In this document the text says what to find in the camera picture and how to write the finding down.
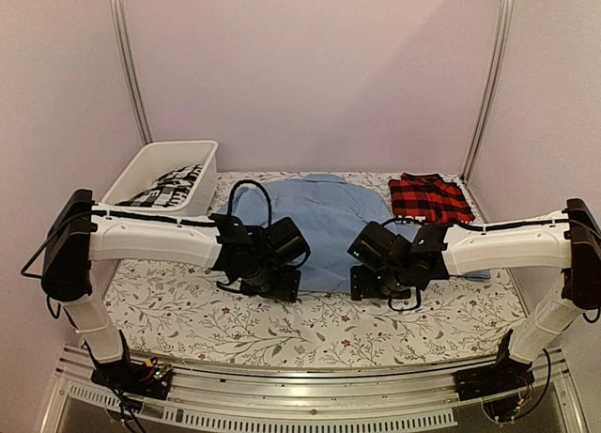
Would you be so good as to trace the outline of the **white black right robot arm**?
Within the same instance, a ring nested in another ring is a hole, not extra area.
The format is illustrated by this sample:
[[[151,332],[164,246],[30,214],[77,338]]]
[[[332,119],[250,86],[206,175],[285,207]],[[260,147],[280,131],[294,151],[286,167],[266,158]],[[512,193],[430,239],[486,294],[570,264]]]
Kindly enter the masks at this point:
[[[411,240],[386,223],[371,222],[348,253],[374,275],[373,287],[389,299],[400,289],[423,290],[432,280],[500,268],[554,268],[559,280],[534,312],[512,329],[487,368],[485,383],[506,391],[580,315],[600,307],[600,228],[579,198],[562,210],[496,224],[419,224]]]

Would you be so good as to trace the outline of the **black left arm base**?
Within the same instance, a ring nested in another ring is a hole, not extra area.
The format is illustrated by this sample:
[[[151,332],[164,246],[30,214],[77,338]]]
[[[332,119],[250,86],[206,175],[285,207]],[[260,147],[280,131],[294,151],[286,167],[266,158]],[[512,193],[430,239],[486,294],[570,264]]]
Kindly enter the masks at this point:
[[[99,363],[94,357],[91,360],[94,364],[93,383],[116,392],[167,399],[173,379],[171,364],[159,363],[156,358],[138,363],[129,356],[112,363]]]

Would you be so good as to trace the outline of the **light blue long sleeve shirt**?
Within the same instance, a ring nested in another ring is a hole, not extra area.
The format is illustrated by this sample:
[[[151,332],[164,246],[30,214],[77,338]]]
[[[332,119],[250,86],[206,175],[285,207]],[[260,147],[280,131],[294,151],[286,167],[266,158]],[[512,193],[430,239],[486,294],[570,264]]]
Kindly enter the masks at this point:
[[[246,225],[267,225],[268,211],[277,222],[289,217],[309,244],[311,254],[300,267],[300,291],[348,293],[350,269],[358,264],[348,252],[370,222],[393,217],[377,192],[329,174],[312,174],[274,182],[260,189],[236,190],[232,214]]]

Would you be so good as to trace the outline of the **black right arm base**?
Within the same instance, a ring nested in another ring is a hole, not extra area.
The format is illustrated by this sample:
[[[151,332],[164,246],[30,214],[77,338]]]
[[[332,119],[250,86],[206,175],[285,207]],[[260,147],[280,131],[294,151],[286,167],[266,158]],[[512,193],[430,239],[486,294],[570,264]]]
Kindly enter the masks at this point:
[[[517,390],[534,382],[532,362],[517,361],[507,352],[492,364],[459,370],[453,379],[462,401]]]

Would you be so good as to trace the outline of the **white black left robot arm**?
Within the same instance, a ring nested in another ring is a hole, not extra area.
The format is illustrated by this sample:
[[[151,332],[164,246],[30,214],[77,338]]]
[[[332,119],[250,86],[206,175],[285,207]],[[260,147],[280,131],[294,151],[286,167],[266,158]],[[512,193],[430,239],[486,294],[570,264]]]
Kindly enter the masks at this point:
[[[61,303],[102,372],[120,390],[139,382],[123,334],[94,292],[95,262],[138,259],[220,271],[248,296],[294,302],[310,247],[289,217],[246,225],[231,211],[174,217],[97,203],[89,190],[72,194],[40,247],[40,285]]]

